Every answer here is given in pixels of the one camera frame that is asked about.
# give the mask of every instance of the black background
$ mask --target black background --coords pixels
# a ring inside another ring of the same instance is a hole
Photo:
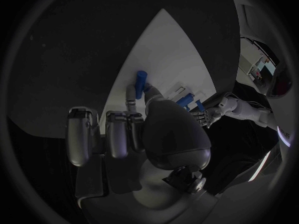
[[[14,31],[18,20],[22,18],[25,12],[30,8],[35,0],[0,0],[1,1],[1,53],[5,53],[5,46],[10,39],[12,31]],[[294,39],[298,37],[297,24],[297,2],[298,0],[265,0],[271,2],[272,6],[281,15],[285,25],[293,33]],[[35,223],[36,218],[27,210],[27,207],[14,194],[14,190],[10,187],[8,180],[1,172],[1,192],[2,192],[2,222],[17,223],[18,221],[28,221]],[[298,191],[295,190],[295,182],[290,184],[290,197],[281,200],[278,210],[274,210],[269,217],[271,223],[274,218],[284,217],[286,221],[296,217],[298,213]]]

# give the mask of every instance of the bright light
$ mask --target bright light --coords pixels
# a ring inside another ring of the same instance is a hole
[[[266,156],[264,157],[262,163],[260,164],[260,166],[258,167],[258,169],[255,171],[255,173],[252,175],[251,179],[249,179],[248,182],[254,180],[254,179],[257,177],[258,173],[259,173],[260,170],[262,169],[262,167],[263,167],[263,165],[265,164],[265,162],[266,162],[267,158],[269,157],[269,154],[270,154],[270,153],[271,153],[271,151],[269,151],[269,152],[266,154]]]
[[[279,127],[277,126],[277,133],[278,133],[278,136],[279,138],[281,138],[281,140],[283,141],[283,143],[289,147],[290,146],[290,143],[286,140],[286,138],[283,136],[283,134],[281,133],[281,131],[279,130]]]

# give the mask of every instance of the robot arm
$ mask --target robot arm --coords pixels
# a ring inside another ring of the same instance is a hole
[[[217,107],[208,108],[204,112],[193,112],[192,114],[201,126],[207,125],[207,128],[210,128],[214,122],[226,115],[240,120],[252,120],[261,127],[270,127],[277,130],[274,115],[268,109],[254,108],[248,102],[233,97],[223,97]]]

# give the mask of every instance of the blue object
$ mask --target blue object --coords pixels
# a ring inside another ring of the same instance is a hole
[[[189,93],[185,97],[179,99],[176,103],[182,107],[185,107],[188,104],[190,104],[192,101],[194,101],[193,95],[191,93]]]
[[[195,103],[197,104],[197,106],[198,106],[198,108],[199,108],[199,110],[200,110],[201,112],[204,112],[204,111],[205,111],[205,108],[204,108],[204,106],[202,105],[202,103],[200,102],[200,100],[196,101]]]
[[[136,99],[140,100],[142,97],[143,90],[145,88],[148,74],[145,71],[138,71],[135,83]]]

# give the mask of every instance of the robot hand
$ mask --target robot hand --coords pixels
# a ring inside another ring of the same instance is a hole
[[[206,109],[204,112],[192,112],[192,115],[199,121],[200,126],[206,125],[207,128],[210,128],[214,122],[221,118],[222,112],[220,108],[212,107]]]

